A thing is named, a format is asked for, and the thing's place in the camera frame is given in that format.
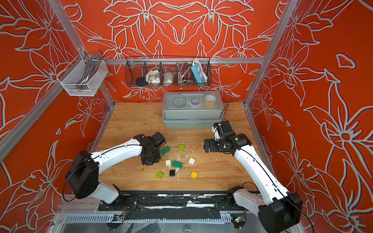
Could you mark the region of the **lime green lego brick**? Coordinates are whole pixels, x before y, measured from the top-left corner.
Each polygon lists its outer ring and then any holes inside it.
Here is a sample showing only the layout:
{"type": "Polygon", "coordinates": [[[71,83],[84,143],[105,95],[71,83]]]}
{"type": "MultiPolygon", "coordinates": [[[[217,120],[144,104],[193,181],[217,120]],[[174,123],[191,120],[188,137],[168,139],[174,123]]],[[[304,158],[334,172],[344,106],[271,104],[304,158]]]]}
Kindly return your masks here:
{"type": "Polygon", "coordinates": [[[156,177],[160,180],[162,180],[162,178],[164,177],[164,173],[163,172],[158,172],[156,177]]]}
{"type": "Polygon", "coordinates": [[[181,150],[181,151],[183,151],[184,148],[185,148],[185,145],[183,145],[183,144],[180,144],[179,147],[178,147],[178,149],[181,150]]]}

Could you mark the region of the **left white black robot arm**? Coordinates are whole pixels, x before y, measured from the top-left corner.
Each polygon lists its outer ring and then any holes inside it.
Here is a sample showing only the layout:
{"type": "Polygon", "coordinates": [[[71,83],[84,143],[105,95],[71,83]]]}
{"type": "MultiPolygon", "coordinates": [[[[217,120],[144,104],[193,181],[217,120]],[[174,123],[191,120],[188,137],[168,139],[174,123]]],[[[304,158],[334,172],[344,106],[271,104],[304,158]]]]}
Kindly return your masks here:
{"type": "Polygon", "coordinates": [[[112,204],[123,195],[115,185],[99,180],[101,173],[132,157],[140,157],[144,166],[152,166],[161,160],[160,149],[165,137],[157,132],[153,136],[139,134],[118,146],[89,153],[84,150],[73,160],[65,179],[76,199],[95,198],[112,204]]]}

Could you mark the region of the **dark green long lego brick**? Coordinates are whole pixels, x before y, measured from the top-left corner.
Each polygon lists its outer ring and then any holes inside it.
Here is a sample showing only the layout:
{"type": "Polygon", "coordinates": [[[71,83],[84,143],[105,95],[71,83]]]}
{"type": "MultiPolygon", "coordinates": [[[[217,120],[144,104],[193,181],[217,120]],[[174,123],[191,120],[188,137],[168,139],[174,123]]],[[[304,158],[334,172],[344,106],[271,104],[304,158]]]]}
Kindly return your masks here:
{"type": "Polygon", "coordinates": [[[160,151],[160,153],[161,153],[161,155],[166,155],[167,153],[169,153],[171,151],[171,148],[169,147],[169,146],[166,146],[166,147],[164,147],[161,151],[160,151]]]}

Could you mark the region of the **yellow lego brick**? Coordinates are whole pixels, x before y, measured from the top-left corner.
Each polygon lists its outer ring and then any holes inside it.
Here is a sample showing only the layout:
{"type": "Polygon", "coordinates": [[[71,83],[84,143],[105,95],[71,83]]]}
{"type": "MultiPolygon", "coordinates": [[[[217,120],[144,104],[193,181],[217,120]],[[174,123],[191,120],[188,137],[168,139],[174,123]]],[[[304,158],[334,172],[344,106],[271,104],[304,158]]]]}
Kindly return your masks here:
{"type": "Polygon", "coordinates": [[[198,177],[198,173],[193,171],[190,175],[192,178],[196,179],[198,177]]]}

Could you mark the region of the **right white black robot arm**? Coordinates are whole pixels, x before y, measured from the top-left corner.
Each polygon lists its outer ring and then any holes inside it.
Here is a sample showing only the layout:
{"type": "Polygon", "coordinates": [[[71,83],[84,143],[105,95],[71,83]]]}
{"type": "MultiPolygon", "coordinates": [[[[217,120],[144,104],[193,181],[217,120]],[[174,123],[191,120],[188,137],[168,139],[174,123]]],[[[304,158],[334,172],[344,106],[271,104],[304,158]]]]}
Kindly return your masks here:
{"type": "Polygon", "coordinates": [[[268,233],[280,233],[300,222],[303,200],[297,193],[291,194],[269,171],[257,155],[245,134],[236,134],[226,120],[214,123],[212,139],[204,140],[204,150],[232,154],[246,169],[260,196],[243,186],[231,189],[237,206],[255,214],[268,233]]]}

